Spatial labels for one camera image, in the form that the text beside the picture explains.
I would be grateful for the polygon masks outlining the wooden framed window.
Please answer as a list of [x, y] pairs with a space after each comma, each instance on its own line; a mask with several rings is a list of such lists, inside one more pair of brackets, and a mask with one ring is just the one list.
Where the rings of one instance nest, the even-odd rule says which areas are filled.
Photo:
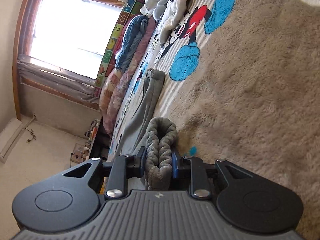
[[91, 108], [94, 83], [125, 0], [23, 0], [18, 15], [12, 86], [21, 117], [19, 56], [31, 64], [34, 87]]

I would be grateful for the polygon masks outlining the colourful alphabet foam mat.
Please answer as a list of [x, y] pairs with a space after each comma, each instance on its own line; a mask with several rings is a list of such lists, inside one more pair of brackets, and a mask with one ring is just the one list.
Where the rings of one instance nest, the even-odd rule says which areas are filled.
[[94, 84], [94, 90], [92, 96], [98, 98], [100, 96], [103, 84], [110, 72], [115, 67], [115, 55], [116, 55], [116, 44], [121, 37], [124, 30], [125, 24], [136, 15], [140, 14], [140, 9], [143, 6], [145, 0], [127, 0], [124, 4], [119, 17], [114, 26], [111, 37], [106, 46], [103, 58], [101, 60], [100, 68], [97, 74], [97, 78]]

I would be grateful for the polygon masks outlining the grey plush toy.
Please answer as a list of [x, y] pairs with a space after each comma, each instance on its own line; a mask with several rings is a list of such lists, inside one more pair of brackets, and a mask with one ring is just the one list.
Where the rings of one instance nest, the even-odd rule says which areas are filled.
[[153, 10], [153, 18], [156, 21], [160, 21], [163, 17], [163, 14], [167, 8], [167, 3], [169, 0], [159, 0], [155, 9]]

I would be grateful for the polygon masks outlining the Mickey Mouse bed blanket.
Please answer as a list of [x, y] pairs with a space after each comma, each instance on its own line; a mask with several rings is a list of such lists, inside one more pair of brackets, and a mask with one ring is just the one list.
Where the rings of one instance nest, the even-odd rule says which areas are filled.
[[298, 232], [319, 239], [319, 0], [235, 0], [198, 63], [167, 78], [154, 111], [176, 124], [180, 154], [225, 158], [295, 191]]

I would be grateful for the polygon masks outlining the cluttered side shelf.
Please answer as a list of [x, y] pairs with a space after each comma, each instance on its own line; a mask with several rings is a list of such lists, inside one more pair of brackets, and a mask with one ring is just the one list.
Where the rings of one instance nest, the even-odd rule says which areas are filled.
[[91, 122], [89, 130], [84, 134], [84, 144], [76, 143], [70, 155], [70, 167], [83, 163], [91, 158], [101, 158], [107, 161], [111, 146], [111, 137], [103, 127], [103, 119]]

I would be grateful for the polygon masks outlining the pink floral quilt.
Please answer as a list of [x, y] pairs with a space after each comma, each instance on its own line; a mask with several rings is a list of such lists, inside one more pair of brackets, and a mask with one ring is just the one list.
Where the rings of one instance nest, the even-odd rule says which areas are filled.
[[156, 21], [153, 18], [149, 18], [146, 32], [143, 38], [141, 39], [126, 72], [123, 73], [121, 80], [119, 81], [118, 85], [113, 91], [107, 111], [101, 112], [103, 116], [103, 127], [109, 136], [112, 136], [113, 134], [113, 130], [116, 125], [116, 119], [117, 119], [117, 115], [120, 110], [121, 104], [124, 100], [124, 97], [128, 90], [131, 79], [137, 67], [139, 66], [139, 63], [142, 57], [144, 56], [145, 51], [149, 45], [149, 41], [155, 30], [155, 27], [156, 27]]

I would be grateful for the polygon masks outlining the orange patterned pillow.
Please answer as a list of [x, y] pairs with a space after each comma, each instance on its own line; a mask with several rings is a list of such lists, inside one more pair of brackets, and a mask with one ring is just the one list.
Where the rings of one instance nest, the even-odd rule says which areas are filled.
[[99, 108], [102, 112], [107, 111], [113, 91], [121, 80], [122, 75], [121, 70], [114, 68], [106, 79], [99, 98]]

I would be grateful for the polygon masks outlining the grey fleece garment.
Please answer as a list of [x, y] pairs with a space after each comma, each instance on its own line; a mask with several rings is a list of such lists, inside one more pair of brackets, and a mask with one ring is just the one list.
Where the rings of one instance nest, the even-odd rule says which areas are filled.
[[146, 148], [145, 188], [167, 191], [172, 175], [171, 147], [177, 139], [176, 125], [153, 113], [165, 81], [165, 73], [148, 69], [143, 80], [143, 97], [131, 121], [124, 129], [116, 156], [137, 155]]

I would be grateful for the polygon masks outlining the blue folded quilt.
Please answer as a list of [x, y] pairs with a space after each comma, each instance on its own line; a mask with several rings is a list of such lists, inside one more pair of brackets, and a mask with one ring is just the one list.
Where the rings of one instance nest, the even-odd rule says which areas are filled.
[[116, 53], [115, 67], [125, 73], [136, 49], [143, 38], [148, 26], [148, 17], [145, 15], [135, 16], [127, 25], [120, 50]]

